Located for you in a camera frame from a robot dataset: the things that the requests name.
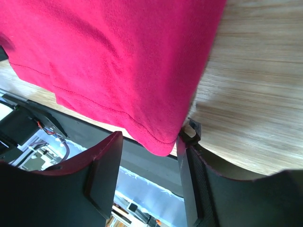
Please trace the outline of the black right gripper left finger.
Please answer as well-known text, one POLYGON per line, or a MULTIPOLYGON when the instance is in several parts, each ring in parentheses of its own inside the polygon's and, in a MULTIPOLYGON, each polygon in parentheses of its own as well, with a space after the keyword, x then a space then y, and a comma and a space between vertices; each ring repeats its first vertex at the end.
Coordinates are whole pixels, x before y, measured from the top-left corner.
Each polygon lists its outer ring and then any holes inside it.
POLYGON ((1 162, 1 226, 104 227, 112 211, 122 148, 122 133, 116 131, 43 171, 1 162))

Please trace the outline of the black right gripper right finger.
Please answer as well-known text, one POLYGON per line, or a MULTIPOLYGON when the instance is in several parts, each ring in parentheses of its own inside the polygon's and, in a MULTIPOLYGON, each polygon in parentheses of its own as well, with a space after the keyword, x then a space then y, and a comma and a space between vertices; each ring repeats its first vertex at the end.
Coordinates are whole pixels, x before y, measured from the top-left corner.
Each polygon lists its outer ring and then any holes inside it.
POLYGON ((200 139, 201 124, 188 119, 177 139, 188 226, 302 226, 302 170, 260 175, 205 149, 200 139))

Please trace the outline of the red polo shirt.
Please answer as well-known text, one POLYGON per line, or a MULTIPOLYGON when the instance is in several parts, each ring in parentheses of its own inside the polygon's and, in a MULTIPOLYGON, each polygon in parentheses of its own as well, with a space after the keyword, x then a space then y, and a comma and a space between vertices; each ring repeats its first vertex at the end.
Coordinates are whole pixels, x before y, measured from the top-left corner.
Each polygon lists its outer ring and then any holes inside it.
POLYGON ((173 149, 223 0, 3 0, 0 44, 17 76, 88 118, 173 149))

